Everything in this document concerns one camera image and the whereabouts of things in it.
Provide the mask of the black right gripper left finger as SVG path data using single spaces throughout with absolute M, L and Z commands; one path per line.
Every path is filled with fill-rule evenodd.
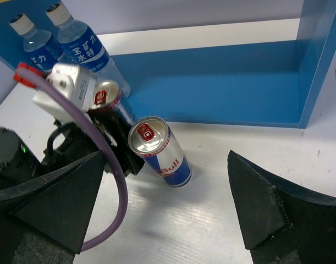
M 104 155 L 97 151 L 0 190 L 0 263 L 73 263 L 103 170 Z

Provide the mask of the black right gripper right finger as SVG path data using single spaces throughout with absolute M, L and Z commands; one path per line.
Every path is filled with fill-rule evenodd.
M 336 197 L 270 173 L 234 151 L 228 177 L 253 263 L 336 263 Z

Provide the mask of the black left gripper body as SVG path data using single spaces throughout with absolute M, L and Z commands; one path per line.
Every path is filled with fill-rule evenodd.
M 144 166 L 144 161 L 128 146 L 130 126 L 115 112 L 91 114 L 90 117 L 114 152 L 124 175 L 137 175 Z M 57 129 L 49 136 L 43 152 L 43 167 L 46 173 L 98 150 L 95 143 L 74 122 L 62 124 L 56 120 L 54 124 Z

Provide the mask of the Red Bull can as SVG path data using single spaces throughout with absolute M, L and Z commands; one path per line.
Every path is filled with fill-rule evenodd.
M 136 122 L 129 131 L 128 145 L 169 186 L 180 187 L 191 179 L 188 159 L 162 118 L 149 116 Z
M 108 113 L 109 111 L 118 114 L 130 126 L 137 122 L 128 100 L 119 85 L 113 80 L 99 82 L 95 86 L 88 112 Z

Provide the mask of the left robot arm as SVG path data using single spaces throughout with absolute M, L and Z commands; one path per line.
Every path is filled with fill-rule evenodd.
M 90 118 L 111 146 L 124 175 L 138 174 L 144 161 L 128 146 L 131 126 L 112 111 L 91 114 Z M 75 123 L 54 123 L 57 128 L 47 140 L 41 161 L 16 132 L 0 127 L 0 190 L 58 170 L 98 150 Z

